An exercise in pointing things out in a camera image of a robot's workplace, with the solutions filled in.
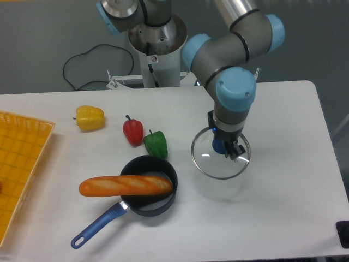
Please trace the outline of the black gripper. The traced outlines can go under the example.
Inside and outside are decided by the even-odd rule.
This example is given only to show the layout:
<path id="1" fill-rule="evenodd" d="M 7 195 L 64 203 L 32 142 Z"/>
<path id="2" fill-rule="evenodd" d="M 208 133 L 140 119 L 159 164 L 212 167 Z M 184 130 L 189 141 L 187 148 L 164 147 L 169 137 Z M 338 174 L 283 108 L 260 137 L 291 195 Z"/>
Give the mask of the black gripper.
<path id="1" fill-rule="evenodd" d="M 245 148 L 242 145 L 233 144 L 237 142 L 242 133 L 245 120 L 237 124 L 227 124 L 220 121 L 213 110 L 208 112 L 207 115 L 209 129 L 214 135 L 212 147 L 214 149 L 225 149 L 226 146 L 232 147 L 231 150 L 229 148 L 225 149 L 225 157 L 236 162 L 237 158 L 245 153 Z"/>

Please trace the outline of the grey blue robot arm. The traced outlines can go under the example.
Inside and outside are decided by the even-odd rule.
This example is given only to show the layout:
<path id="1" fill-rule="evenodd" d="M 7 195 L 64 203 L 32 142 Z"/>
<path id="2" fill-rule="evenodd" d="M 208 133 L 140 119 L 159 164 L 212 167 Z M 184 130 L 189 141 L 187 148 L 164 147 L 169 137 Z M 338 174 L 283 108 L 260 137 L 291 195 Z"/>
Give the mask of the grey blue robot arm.
<path id="1" fill-rule="evenodd" d="M 180 63 L 186 64 L 214 100 L 208 114 L 214 151 L 236 159 L 246 151 L 238 138 L 256 93 L 256 79 L 242 64 L 281 46 L 285 28 L 253 1 L 215 4 L 229 29 L 216 40 L 206 34 L 189 38 L 170 1 L 98 1 L 96 7 L 112 34 L 127 32 L 146 88 L 178 86 Z"/>

